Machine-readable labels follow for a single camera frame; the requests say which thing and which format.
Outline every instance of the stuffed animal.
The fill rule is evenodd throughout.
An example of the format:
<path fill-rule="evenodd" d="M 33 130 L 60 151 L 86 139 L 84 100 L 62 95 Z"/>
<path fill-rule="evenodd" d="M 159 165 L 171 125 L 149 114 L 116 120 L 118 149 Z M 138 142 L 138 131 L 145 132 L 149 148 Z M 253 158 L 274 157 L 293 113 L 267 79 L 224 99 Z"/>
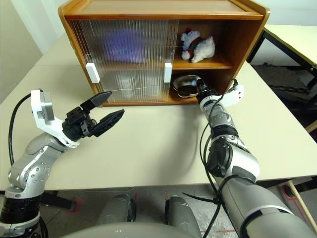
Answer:
<path fill-rule="evenodd" d="M 191 59 L 192 63 L 197 63 L 205 58 L 211 58 L 214 55 L 214 42 L 212 36 L 203 39 L 199 31 L 192 31 L 190 28 L 182 34 L 183 41 L 183 60 Z"/>

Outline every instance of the white table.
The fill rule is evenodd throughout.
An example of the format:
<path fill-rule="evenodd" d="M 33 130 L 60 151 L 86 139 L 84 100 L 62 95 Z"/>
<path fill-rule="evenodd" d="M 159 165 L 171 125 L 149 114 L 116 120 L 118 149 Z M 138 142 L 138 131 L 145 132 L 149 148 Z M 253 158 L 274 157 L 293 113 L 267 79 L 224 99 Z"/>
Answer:
<path fill-rule="evenodd" d="M 228 111 L 240 137 L 260 163 L 259 179 L 315 175 L 317 146 L 305 129 L 248 63 L 241 68 L 237 80 L 245 85 L 245 98 Z M 8 184 L 7 131 L 12 110 L 20 98 L 37 88 L 51 92 L 54 113 L 60 119 L 93 95 L 65 36 L 0 106 L 1 190 Z M 79 147 L 69 149 L 56 161 L 46 189 L 208 182 L 198 150 L 207 120 L 198 105 L 104 107 L 92 110 L 91 115 L 99 121 L 121 108 L 125 114 L 112 129 L 99 138 L 82 139 Z M 40 133 L 28 100 L 15 119 L 16 160 Z"/>

